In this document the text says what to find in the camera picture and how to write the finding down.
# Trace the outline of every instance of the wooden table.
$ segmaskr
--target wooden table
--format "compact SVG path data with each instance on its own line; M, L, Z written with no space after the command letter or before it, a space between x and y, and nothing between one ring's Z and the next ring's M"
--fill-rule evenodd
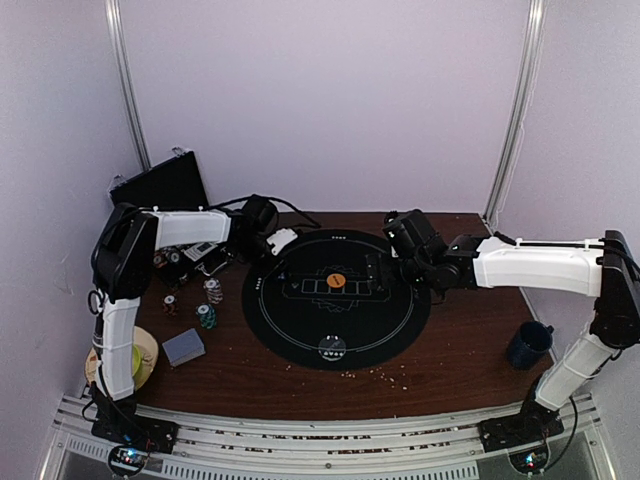
M327 228L381 235L382 213L323 213ZM460 233L486 233L475 214L431 214L451 241ZM204 277L177 293L177 317L162 311L169 293L154 279L142 299L138 325L162 343L195 327L207 354L176 369L161 349L139 403L183 412L286 420L359 420L429 415L505 405L522 400L537 375L551 365L547 356L530 372L514 371L504 351L520 323L531 314L516 288L451 290L434 306L420 337L381 366L353 372L299 367L271 353L247 326L241 291L247 266L219 275L224 302L218 327L204 330L195 308L206 298Z

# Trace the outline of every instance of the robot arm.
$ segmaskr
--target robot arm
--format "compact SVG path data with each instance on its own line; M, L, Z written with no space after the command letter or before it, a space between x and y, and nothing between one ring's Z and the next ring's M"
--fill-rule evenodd
M114 209L91 258L97 299L93 343L98 356L92 396L99 412L94 435L131 444L144 432L140 445L151 437L169 439L154 440L160 451L170 452L173 445L175 424L149 423L134 415L134 326L140 297L151 282L155 251L210 242L229 245L255 263L274 258L297 237L290 229L278 230L268 238L263 234L277 213L263 197L253 196L242 210L227 212L140 211L127 204Z
M153 253L173 245L224 243L231 230L231 218L217 211L140 212L133 215L126 232L112 227L132 212L137 210L115 209L93 256L94 283L103 298L94 338L103 375L96 384L114 401L134 392L133 332L140 296L151 281Z
M559 422L558 410L571 395L612 356L640 340L640 280L619 232L579 242L461 235L447 245L419 210L388 218L383 231L398 257L398 275L427 282L441 293L449 288L515 286L597 297L593 322L534 383L521 413L509 422L483 422L487 451L542 438L542 430Z

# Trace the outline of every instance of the poker mat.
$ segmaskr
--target poker mat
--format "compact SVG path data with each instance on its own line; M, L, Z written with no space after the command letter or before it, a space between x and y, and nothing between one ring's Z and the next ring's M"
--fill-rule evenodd
M371 253L390 256L389 243L355 230L301 235L278 262L249 270L242 292L249 327L277 355L321 370L370 367L403 352L427 323L431 293L399 281L373 290Z

